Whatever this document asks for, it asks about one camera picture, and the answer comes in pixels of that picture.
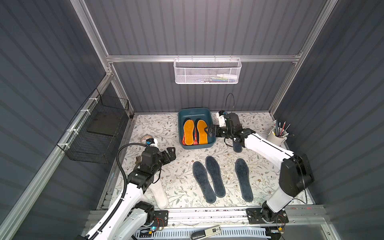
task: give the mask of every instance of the remote control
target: remote control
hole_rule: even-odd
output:
[[[201,230],[191,234],[191,240],[203,239],[216,234],[221,233],[221,227],[219,225],[211,227],[209,229]]]

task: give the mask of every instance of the orange insole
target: orange insole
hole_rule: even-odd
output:
[[[195,124],[193,120],[187,120],[184,123],[184,138],[186,145],[192,145],[194,141],[193,129],[195,128]]]
[[[207,124],[204,120],[199,120],[197,122],[197,131],[199,131],[199,144],[208,144],[208,135],[204,131],[207,127]]]

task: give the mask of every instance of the white wire basket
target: white wire basket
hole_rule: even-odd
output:
[[[177,84],[236,84],[241,61],[231,57],[175,58],[175,82]]]

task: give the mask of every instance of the pencil cup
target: pencil cup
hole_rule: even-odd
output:
[[[277,145],[277,146],[280,146],[283,144],[283,142],[287,139],[286,137],[276,137],[274,135],[275,131],[274,129],[272,129],[267,137],[267,141]]]

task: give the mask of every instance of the gray wall panel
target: gray wall panel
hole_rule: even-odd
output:
[[[370,229],[384,214],[383,12],[382,1],[339,1],[275,114],[342,239],[382,238]]]
[[[70,1],[0,1],[0,34],[2,222],[105,71]],[[110,167],[64,158],[14,239],[73,239]]]
[[[228,93],[235,110],[268,110],[291,63],[243,63],[238,84],[176,84],[172,63],[114,63],[136,112],[225,107]],[[226,109],[233,106],[228,98]]]
[[[324,2],[86,0],[111,55],[297,54]]]

